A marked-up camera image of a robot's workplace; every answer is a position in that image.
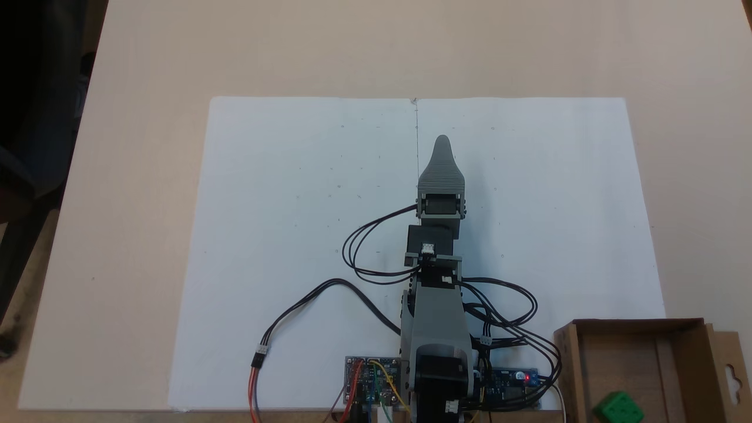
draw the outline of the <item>cable bundle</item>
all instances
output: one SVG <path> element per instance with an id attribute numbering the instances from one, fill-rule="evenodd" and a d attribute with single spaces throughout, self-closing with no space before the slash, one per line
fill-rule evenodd
<path id="1" fill-rule="evenodd" d="M 342 260 L 344 260 L 344 263 L 347 264 L 348 267 L 355 271 L 355 274 L 358 276 L 358 278 L 376 285 L 394 285 L 398 284 L 399 282 L 407 281 L 409 278 L 412 278 L 415 273 L 417 273 L 417 271 L 420 269 L 420 265 L 411 269 L 402 270 L 400 272 L 378 272 L 376 270 L 363 269 L 356 266 L 355 264 L 358 250 L 360 249 L 360 246 L 363 244 L 363 241 L 365 241 L 365 238 L 369 235 L 369 233 L 371 233 L 374 229 L 376 229 L 378 225 L 382 224 L 384 221 L 388 221 L 391 218 L 403 215 L 404 213 L 413 210 L 417 210 L 417 206 L 415 204 L 409 207 L 401 208 L 393 213 L 389 213 L 388 215 L 378 218 L 375 221 L 370 221 L 367 224 L 356 229 L 355 232 L 351 233 L 350 236 L 348 236 L 347 239 L 344 240 L 344 244 L 342 245 Z M 353 245 L 356 242 L 357 246 L 355 247 L 355 250 L 353 250 Z M 375 281 L 373 279 L 366 278 L 366 276 L 379 276 L 385 278 L 393 278 L 399 276 L 404 277 L 393 281 Z"/>
<path id="2" fill-rule="evenodd" d="M 524 315 L 514 320 L 506 319 L 501 313 L 496 310 L 496 307 L 490 302 L 488 297 L 477 289 L 475 286 L 470 285 L 469 282 L 474 283 L 486 283 L 499 285 L 505 288 L 510 288 L 516 292 L 527 297 L 531 303 L 531 309 Z M 529 345 L 536 351 L 540 352 L 550 364 L 551 373 L 549 376 L 540 376 L 542 383 L 533 391 L 525 393 L 521 397 L 510 398 L 508 400 L 498 401 L 495 403 L 488 403 L 487 401 L 466 401 L 462 404 L 464 410 L 483 410 L 483 411 L 495 411 L 495 412 L 509 412 L 526 409 L 534 406 L 543 397 L 546 391 L 553 386 L 561 373 L 561 352 L 559 349 L 548 339 L 533 333 L 527 329 L 521 327 L 522 324 L 529 321 L 533 315 L 538 311 L 538 301 L 535 297 L 525 288 L 518 285 L 511 284 L 509 282 L 500 281 L 493 278 L 464 278 L 464 281 L 458 285 L 467 289 L 480 301 L 479 303 L 465 303 L 465 311 L 470 315 L 480 319 L 484 323 L 484 335 L 490 336 L 490 327 L 501 327 L 509 332 L 513 337 L 494 339 L 496 344 L 482 345 L 477 339 L 473 339 L 473 349 L 478 350 L 478 362 L 479 365 L 483 364 L 485 372 L 482 373 L 484 378 L 489 376 L 488 370 L 490 370 L 489 353 L 490 350 L 495 348 L 507 348 L 511 346 Z M 481 380 L 481 383 L 487 383 L 487 380 Z"/>
<path id="3" fill-rule="evenodd" d="M 365 306 L 368 307 L 369 310 L 371 310 L 371 312 L 379 319 L 379 321 L 381 321 L 381 323 L 384 323 L 397 335 L 400 334 L 397 325 L 392 323 L 391 320 L 389 320 L 383 313 L 381 313 L 381 311 L 376 308 L 376 305 L 374 305 L 374 303 L 372 303 L 371 300 L 369 300 L 368 297 L 360 289 L 356 288 L 356 286 L 351 284 L 350 282 L 345 281 L 344 279 L 333 278 L 315 287 L 311 292 L 306 294 L 297 303 L 293 304 L 279 317 L 277 317 L 277 319 L 274 320 L 274 322 L 271 324 L 271 326 L 269 326 L 266 332 L 264 332 L 264 335 L 261 338 L 261 343 L 256 349 L 256 354 L 253 356 L 253 360 L 250 364 L 251 372 L 250 378 L 248 379 L 248 406 L 250 407 L 250 415 L 253 419 L 253 423 L 261 423 L 258 399 L 258 378 L 259 372 L 261 371 L 261 366 L 264 364 L 264 359 L 266 358 L 266 354 L 268 352 L 269 342 L 271 341 L 271 335 L 274 333 L 274 329 L 290 313 L 294 312 L 300 307 L 305 306 L 306 304 L 309 304 L 313 299 L 321 295 L 321 293 L 326 289 L 337 285 L 342 285 L 346 288 L 349 288 L 352 292 L 355 293 L 355 295 L 358 296 L 358 298 L 360 298 L 361 301 L 363 301 L 363 304 L 365 304 Z"/>

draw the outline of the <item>circuit board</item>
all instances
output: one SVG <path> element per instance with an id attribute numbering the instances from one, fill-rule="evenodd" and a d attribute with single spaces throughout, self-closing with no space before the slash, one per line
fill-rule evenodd
<path id="1" fill-rule="evenodd" d="M 475 383 L 473 384 L 473 400 L 481 397 L 481 372 L 477 368 L 473 371 Z M 538 369 L 513 369 L 507 367 L 495 367 L 491 369 L 490 381 L 486 385 L 484 402 L 498 403 L 504 400 L 522 397 L 533 392 L 540 386 Z"/>
<path id="2" fill-rule="evenodd" d="M 399 386 L 399 358 L 394 357 L 345 357 L 344 358 L 344 380 L 345 380 L 345 395 L 342 396 L 342 402 L 347 403 L 350 399 L 350 390 L 352 388 L 353 371 L 360 361 L 363 364 L 360 367 L 360 374 L 355 387 L 355 399 L 353 402 L 372 403 L 378 404 L 378 397 L 376 394 L 378 388 L 381 391 L 381 400 L 384 405 L 394 406 L 397 404 L 397 396 L 394 394 L 392 387 L 387 382 L 387 376 L 378 367 L 374 369 L 373 364 L 368 364 L 368 361 L 376 360 L 387 369 L 389 376 L 392 377 L 392 383 L 397 387 Z"/>

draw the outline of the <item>beige table surface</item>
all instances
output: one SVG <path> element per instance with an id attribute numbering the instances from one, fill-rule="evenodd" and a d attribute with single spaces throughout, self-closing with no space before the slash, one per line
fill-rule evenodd
<path id="1" fill-rule="evenodd" d="M 666 311 L 752 364 L 740 0 L 111 0 L 22 408 L 168 408 L 213 96 L 625 97 Z"/>

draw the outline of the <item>orange wire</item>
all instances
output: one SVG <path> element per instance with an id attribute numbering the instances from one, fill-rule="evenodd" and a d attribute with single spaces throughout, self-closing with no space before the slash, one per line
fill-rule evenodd
<path id="1" fill-rule="evenodd" d="M 253 423 L 256 423 L 256 414 L 253 411 L 253 385 L 256 375 L 256 368 L 251 369 L 250 376 L 248 376 L 248 407 L 250 408 L 250 418 Z"/>
<path id="2" fill-rule="evenodd" d="M 360 376 L 360 369 L 363 367 L 364 361 L 358 361 L 358 364 L 355 367 L 355 376 L 353 376 L 353 381 L 351 382 L 350 386 L 350 399 L 347 400 L 347 405 L 344 407 L 344 415 L 340 419 L 340 422 L 344 423 L 347 420 L 347 416 L 350 414 L 350 407 L 353 405 L 353 400 L 355 400 L 355 388 L 358 385 L 358 376 Z"/>

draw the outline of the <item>green cube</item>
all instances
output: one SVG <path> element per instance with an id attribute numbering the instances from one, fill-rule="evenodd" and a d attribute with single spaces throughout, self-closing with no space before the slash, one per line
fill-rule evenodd
<path id="1" fill-rule="evenodd" d="M 603 423 L 639 423 L 645 414 L 626 392 L 611 392 L 593 412 Z"/>

